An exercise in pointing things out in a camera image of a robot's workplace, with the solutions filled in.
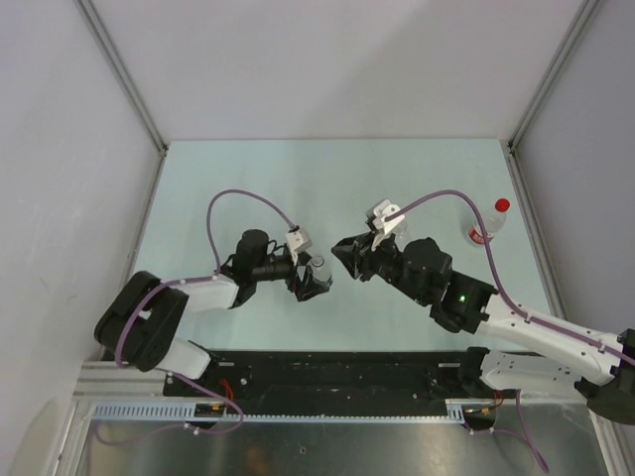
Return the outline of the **short clear bottle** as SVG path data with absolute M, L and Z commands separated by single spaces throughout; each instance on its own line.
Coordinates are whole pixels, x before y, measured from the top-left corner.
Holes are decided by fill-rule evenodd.
M 309 261 L 309 266 L 313 281 L 329 289 L 332 286 L 332 272 L 325 257 L 321 254 L 313 255 Z

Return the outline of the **clear bottle red label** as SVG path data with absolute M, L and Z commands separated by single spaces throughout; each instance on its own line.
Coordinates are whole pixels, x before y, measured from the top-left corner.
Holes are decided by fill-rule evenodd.
M 472 244 L 483 246 L 485 243 L 490 243 L 505 225 L 509 210 L 500 213 L 495 209 L 495 203 L 490 209 L 481 213 L 483 227 L 477 219 L 474 219 L 468 229 L 467 238 Z

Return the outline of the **red bottle cap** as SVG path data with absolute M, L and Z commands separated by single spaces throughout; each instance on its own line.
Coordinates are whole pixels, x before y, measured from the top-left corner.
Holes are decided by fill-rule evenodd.
M 499 198 L 495 203 L 495 209 L 500 213 L 505 213 L 509 210 L 511 203 L 506 198 Z

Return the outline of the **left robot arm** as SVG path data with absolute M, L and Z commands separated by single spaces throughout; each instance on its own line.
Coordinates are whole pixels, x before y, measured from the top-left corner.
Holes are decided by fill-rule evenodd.
M 181 374 L 196 395 L 212 394 L 219 373 L 209 366 L 209 353 L 176 336 L 184 315 L 237 308 L 265 282 L 283 282 L 299 302 L 332 286 L 330 267 L 323 255 L 310 252 L 312 241 L 304 229 L 292 229 L 280 247 L 270 243 L 262 230 L 245 231 L 212 276 L 163 282 L 147 271 L 135 273 L 97 322 L 95 340 L 121 364 Z

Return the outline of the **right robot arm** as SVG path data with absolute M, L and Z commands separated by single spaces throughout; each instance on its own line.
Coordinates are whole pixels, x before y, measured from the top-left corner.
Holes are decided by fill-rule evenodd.
M 536 312 L 502 290 L 452 267 L 452 258 L 431 238 L 404 248 L 372 233 L 344 238 L 331 252 L 355 280 L 381 278 L 430 310 L 443 329 L 502 339 L 526 349 L 515 357 L 471 348 L 457 373 L 459 389 L 480 398 L 490 389 L 580 395 L 586 406 L 611 421 L 634 422 L 634 332 L 585 328 Z

